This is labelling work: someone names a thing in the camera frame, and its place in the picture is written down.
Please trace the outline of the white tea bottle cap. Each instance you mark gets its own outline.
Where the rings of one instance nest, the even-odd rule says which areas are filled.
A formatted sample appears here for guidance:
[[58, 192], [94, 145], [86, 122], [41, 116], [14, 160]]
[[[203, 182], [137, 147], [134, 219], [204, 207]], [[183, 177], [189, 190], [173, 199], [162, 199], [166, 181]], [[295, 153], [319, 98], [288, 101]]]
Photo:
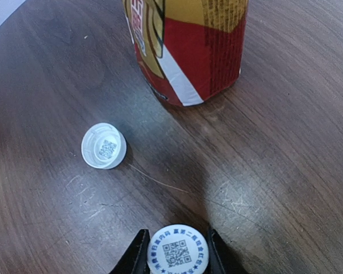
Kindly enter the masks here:
[[126, 152], [126, 139], [117, 128], [108, 123], [93, 125], [83, 136], [81, 143], [83, 160], [100, 170], [110, 170], [120, 165]]

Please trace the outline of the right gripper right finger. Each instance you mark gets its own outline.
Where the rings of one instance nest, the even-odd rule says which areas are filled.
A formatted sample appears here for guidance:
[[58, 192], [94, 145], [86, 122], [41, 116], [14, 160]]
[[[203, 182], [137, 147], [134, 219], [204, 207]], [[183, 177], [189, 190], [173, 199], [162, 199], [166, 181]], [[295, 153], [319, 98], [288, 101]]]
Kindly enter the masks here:
[[208, 229], [206, 241], [209, 248], [207, 273], [246, 273], [238, 255], [229, 248], [212, 227]]

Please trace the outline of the white water bottle cap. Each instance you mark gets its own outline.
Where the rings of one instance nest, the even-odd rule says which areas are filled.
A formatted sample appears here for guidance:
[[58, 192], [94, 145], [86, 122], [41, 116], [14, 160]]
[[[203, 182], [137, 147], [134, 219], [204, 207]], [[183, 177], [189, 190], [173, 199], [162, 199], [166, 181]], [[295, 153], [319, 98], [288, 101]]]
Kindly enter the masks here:
[[153, 274], [203, 274], [209, 264], [208, 244], [193, 227], [169, 225], [151, 237], [147, 264]]

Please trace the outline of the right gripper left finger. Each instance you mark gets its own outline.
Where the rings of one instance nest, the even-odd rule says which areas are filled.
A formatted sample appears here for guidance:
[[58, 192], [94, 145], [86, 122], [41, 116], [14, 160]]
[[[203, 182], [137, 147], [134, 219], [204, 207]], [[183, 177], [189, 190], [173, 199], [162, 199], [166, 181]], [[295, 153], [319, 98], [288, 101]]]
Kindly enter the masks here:
[[109, 274], [149, 274], [147, 264], [148, 245], [149, 230], [139, 230]]

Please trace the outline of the amber tea bottle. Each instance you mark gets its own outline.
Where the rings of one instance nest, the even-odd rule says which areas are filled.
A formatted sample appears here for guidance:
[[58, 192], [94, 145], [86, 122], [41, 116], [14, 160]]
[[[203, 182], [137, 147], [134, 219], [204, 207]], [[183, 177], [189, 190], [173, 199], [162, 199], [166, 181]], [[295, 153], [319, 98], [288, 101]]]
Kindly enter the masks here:
[[138, 65], [152, 91], [202, 104], [241, 72], [247, 1], [124, 1]]

